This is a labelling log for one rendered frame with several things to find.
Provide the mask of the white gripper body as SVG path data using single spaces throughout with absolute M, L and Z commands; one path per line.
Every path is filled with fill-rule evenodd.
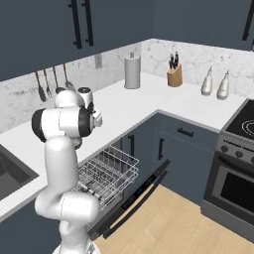
M 90 127 L 100 127 L 102 125 L 101 111 L 94 107 L 93 103 L 90 103 Z

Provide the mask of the dark blue base cupboard door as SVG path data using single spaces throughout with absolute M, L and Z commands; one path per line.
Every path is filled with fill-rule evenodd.
M 193 203 L 201 205 L 214 153 L 162 131 L 158 134 L 158 146 L 160 138 L 165 139 L 163 158 L 156 163 L 170 160 L 168 173 L 161 184 Z
M 139 161 L 137 164 L 139 176 L 136 178 L 136 182 L 139 183 L 142 183 L 153 172 L 155 125 L 156 117 L 152 116 L 122 138 L 122 149 L 130 155 L 130 140 L 128 136 L 135 136 L 134 158 Z

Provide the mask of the black dishwasher door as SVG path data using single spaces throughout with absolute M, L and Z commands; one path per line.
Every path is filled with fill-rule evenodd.
M 142 183 L 130 184 L 123 193 L 115 197 L 103 210 L 99 212 L 97 219 L 87 226 L 88 235 L 92 240 L 103 236 L 103 233 L 119 222 L 151 189 L 159 176 L 167 170 L 170 160 L 165 160 Z

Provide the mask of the white paper towel roll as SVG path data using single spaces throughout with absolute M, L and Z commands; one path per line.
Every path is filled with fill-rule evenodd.
M 124 59 L 125 67 L 125 84 L 127 89 L 137 89 L 140 87 L 141 57 L 131 52 Z

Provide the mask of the wooden knife block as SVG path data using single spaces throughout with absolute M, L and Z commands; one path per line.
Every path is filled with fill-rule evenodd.
M 175 52 L 169 60 L 170 68 L 167 71 L 168 86 L 179 87 L 183 84 L 182 65 L 179 63 L 179 53 Z

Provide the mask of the dark blue drawer front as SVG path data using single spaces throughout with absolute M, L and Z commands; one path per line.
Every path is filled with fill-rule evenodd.
M 217 144 L 218 134 L 198 127 L 180 119 L 166 116 L 159 113 L 157 115 L 159 130 L 183 141 L 189 142 L 202 149 L 214 152 Z M 189 132 L 193 132 L 193 137 L 183 135 L 178 132 L 178 128 L 183 128 Z

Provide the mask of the dark grey sink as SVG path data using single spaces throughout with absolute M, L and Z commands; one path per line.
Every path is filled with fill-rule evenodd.
M 0 200 L 39 175 L 0 144 Z

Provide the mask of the grey and black cooker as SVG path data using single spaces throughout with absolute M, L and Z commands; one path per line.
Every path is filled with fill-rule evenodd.
M 201 213 L 254 243 L 254 100 L 221 129 Z

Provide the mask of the brown-handled hanging spatula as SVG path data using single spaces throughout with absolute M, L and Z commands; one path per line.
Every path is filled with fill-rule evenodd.
M 75 92 L 74 85 L 67 79 L 65 63 L 63 63 L 63 72 L 64 72 L 64 77 L 65 77 L 65 87 L 66 87 L 66 89 Z

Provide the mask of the brown-handled hanging ladle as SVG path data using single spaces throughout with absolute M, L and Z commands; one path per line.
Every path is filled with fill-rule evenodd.
M 54 73 L 54 78 L 55 78 L 55 83 L 56 83 L 56 94 L 60 93 L 61 91 L 65 90 L 65 88 L 59 87 L 58 83 L 58 78 L 57 78 L 57 72 L 56 72 L 56 67 L 53 66 L 53 73 Z

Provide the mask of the brown-handled hanging fork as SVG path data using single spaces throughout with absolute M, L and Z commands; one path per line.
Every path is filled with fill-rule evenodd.
M 48 94 L 49 98 L 52 98 L 52 93 L 51 93 L 51 90 L 50 90 L 50 87 L 49 87 L 49 81 L 48 81 L 48 77 L 47 77 L 47 72 L 46 72 L 45 69 L 43 70 L 43 72 L 44 72 L 44 77 L 45 77 L 46 85 L 47 85 L 47 88 L 46 88 L 47 94 Z

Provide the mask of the dark blue wall cupboard door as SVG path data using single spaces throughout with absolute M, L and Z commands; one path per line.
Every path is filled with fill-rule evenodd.
M 93 43 L 87 39 L 85 8 L 78 2 L 80 55 L 88 57 L 151 39 L 154 0 L 90 0 Z
M 74 0 L 0 0 L 0 81 L 75 60 Z

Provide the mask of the dark blue wall cupboard run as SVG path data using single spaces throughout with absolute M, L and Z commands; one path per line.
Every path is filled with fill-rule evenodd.
M 251 6 L 254 0 L 154 0 L 153 37 L 251 51 Z

